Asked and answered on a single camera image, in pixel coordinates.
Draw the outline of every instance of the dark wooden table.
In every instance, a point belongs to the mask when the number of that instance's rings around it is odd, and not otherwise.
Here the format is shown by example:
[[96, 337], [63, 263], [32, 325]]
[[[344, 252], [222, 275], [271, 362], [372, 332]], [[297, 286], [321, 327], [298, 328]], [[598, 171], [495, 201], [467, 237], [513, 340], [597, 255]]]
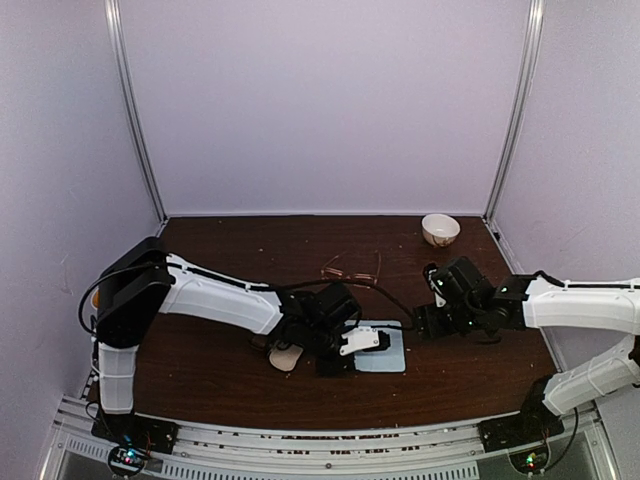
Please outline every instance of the dark wooden table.
[[[247, 280], [292, 283], [336, 266], [375, 270], [402, 302], [432, 301], [422, 278], [429, 262], [467, 255], [492, 282], [509, 274], [477, 218], [460, 218], [450, 248], [436, 250], [416, 217], [181, 218], [162, 237], [169, 251]], [[355, 288], [365, 318], [402, 312], [371, 290]], [[554, 371], [537, 331], [503, 332], [498, 345], [469, 338], [421, 341], [404, 334], [405, 374], [318, 378], [303, 357], [290, 375], [252, 349], [252, 334], [185, 316], [159, 315], [138, 355], [135, 401], [142, 413], [241, 427], [347, 429], [432, 424], [517, 410], [533, 380]]]

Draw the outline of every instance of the bowl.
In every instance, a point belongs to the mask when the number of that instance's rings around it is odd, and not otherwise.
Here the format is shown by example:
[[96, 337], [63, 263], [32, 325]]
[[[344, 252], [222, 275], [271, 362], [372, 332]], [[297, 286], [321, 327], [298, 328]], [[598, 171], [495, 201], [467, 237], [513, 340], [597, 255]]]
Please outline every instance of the bowl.
[[449, 215], [432, 213], [422, 219], [422, 236], [433, 247], [448, 247], [459, 233], [460, 224]]

